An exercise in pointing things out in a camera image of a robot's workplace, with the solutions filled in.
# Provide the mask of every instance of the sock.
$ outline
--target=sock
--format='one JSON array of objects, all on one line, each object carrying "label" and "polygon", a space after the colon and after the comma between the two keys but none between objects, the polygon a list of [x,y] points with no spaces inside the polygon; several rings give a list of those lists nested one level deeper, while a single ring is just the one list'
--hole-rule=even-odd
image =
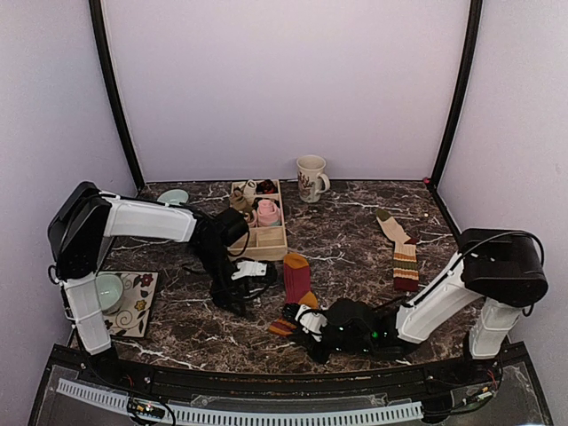
[{"label": "sock", "polygon": [[[312,293],[310,264],[305,257],[297,253],[284,256],[284,286],[286,287],[285,304],[306,304],[318,309],[318,300]],[[269,327],[275,335],[291,335],[296,326],[280,316]]]},{"label": "sock", "polygon": [[394,242],[393,281],[396,290],[418,290],[417,239],[409,237],[389,212],[376,211],[376,219],[386,237]]}]

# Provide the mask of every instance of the marble table top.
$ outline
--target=marble table top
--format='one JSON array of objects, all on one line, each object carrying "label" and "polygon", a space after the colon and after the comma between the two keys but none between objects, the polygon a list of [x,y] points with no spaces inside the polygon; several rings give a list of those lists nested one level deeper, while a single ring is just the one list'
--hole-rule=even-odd
[{"label": "marble table top", "polygon": [[[406,233],[419,239],[421,286],[432,280],[456,250],[456,244],[422,182],[334,181],[315,204],[300,201],[296,182],[280,182],[289,252],[304,255],[312,269],[312,290],[323,306],[338,297],[371,305],[400,293],[392,287],[393,246],[375,220],[388,210]],[[140,197],[155,200],[172,188],[190,194],[189,204],[210,213],[229,205],[229,182],[148,184]],[[284,303],[281,275],[276,285],[248,306],[250,318],[218,309],[209,298],[209,277],[191,274],[182,264],[200,268],[184,244],[118,238],[103,269],[159,272],[157,294],[146,337],[115,339],[123,359],[165,367],[255,374],[341,373],[459,357],[466,331],[479,304],[472,304],[439,327],[418,350],[396,362],[364,354],[332,354],[313,362],[304,348],[268,333]],[[281,262],[277,263],[281,272]]]}]

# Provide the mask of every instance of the black frame post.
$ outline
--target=black frame post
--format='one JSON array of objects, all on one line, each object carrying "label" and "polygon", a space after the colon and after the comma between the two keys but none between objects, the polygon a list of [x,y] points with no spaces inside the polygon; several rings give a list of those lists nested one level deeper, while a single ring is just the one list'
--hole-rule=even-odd
[{"label": "black frame post", "polygon": [[100,68],[105,80],[106,94],[108,96],[108,101],[110,102],[110,107],[113,111],[114,123],[118,130],[118,136],[121,140],[122,150],[126,156],[130,174],[134,179],[136,188],[140,191],[145,184],[144,177],[142,176],[142,170],[140,169],[140,164],[138,163],[138,158],[134,151],[132,138],[130,137],[128,125],[126,124],[126,117],[122,110],[121,97],[118,92],[116,78],[114,77],[113,63],[110,57],[110,50],[108,48],[102,4],[100,0],[89,0],[89,6],[91,9],[92,29],[95,34],[97,51],[99,52]]},{"label": "black frame post", "polygon": [[465,41],[463,43],[463,51],[461,53],[460,71],[455,83],[454,98],[450,106],[450,113],[447,117],[446,129],[442,137],[442,143],[438,151],[438,158],[434,164],[434,170],[430,177],[430,184],[436,189],[440,183],[440,179],[444,174],[447,158],[454,142],[455,131],[460,121],[460,113],[462,112],[463,100],[466,90],[468,89],[469,74],[471,65],[473,64],[473,54],[476,49],[477,32],[479,30],[479,22],[481,21],[481,8],[483,0],[471,0],[469,4],[468,27],[465,32]]}]

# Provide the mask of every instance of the light green bowl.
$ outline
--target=light green bowl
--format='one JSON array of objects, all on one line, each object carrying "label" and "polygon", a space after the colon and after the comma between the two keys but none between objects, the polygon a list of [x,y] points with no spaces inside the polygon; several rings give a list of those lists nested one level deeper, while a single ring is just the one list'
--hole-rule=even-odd
[{"label": "light green bowl", "polygon": [[166,191],[158,198],[159,202],[167,202],[174,206],[178,206],[189,200],[189,194],[183,189],[171,189]]},{"label": "light green bowl", "polygon": [[95,280],[99,295],[100,309],[103,313],[115,313],[122,304],[122,281],[113,273],[103,273]]}]

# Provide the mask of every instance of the wooden organizer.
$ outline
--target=wooden organizer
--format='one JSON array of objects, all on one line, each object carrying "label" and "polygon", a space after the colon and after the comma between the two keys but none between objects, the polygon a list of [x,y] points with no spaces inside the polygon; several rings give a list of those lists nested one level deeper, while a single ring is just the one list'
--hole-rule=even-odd
[{"label": "wooden organizer", "polygon": [[[282,191],[280,190],[280,182],[278,180],[273,180],[272,182],[274,182],[278,188],[278,193],[258,193],[252,197],[245,198],[250,204],[252,204],[257,198],[278,201],[280,203],[280,221],[282,225],[250,228],[250,239],[248,240],[247,249],[242,255],[240,255],[240,257],[250,257],[254,260],[275,261],[282,260],[284,256],[288,254],[288,240],[286,239]],[[231,193],[233,193],[237,187],[244,187],[246,183],[247,182],[245,181],[233,182],[231,184]],[[241,253],[246,241],[247,235],[235,242],[229,248],[229,253],[233,255]]]}]

